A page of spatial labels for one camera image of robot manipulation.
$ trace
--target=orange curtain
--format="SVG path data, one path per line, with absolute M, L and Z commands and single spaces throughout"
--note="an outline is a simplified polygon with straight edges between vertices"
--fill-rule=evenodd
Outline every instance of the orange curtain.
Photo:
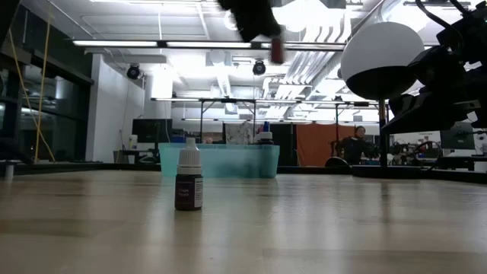
M 354 126 L 339 126 L 339 138 L 353 136 Z M 301 167 L 324 167 L 336 140 L 336 125 L 297 125 L 298 159 Z

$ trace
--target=teal plastic bin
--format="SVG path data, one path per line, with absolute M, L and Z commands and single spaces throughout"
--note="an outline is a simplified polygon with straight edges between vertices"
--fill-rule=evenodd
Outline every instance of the teal plastic bin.
M 163 177 L 175 177 L 185 144 L 159 144 Z M 278 145 L 198 145 L 204 177 L 274 178 Z

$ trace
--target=bottle label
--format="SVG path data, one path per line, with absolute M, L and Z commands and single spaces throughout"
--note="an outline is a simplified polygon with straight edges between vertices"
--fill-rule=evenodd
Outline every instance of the bottle label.
M 195 207 L 203 206 L 203 178 L 195 179 Z
M 203 178 L 180 177 L 176 180 L 175 204 L 186 209 L 200 208 L 203 204 Z

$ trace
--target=white spherical robot head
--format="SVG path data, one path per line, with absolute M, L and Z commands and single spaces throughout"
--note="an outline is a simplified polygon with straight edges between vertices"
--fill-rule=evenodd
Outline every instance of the white spherical robot head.
M 343 51 L 343 80 L 365 99 L 395 97 L 414 84 L 407 65 L 424 49 L 421 37 L 405 25 L 383 22 L 365 27 Z

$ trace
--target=dropper bottle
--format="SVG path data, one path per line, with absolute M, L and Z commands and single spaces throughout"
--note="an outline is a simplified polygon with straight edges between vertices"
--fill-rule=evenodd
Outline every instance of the dropper bottle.
M 199 149 L 194 138 L 186 139 L 180 151 L 177 166 L 174 207 L 176 210 L 194 211 L 203 206 L 203 176 Z

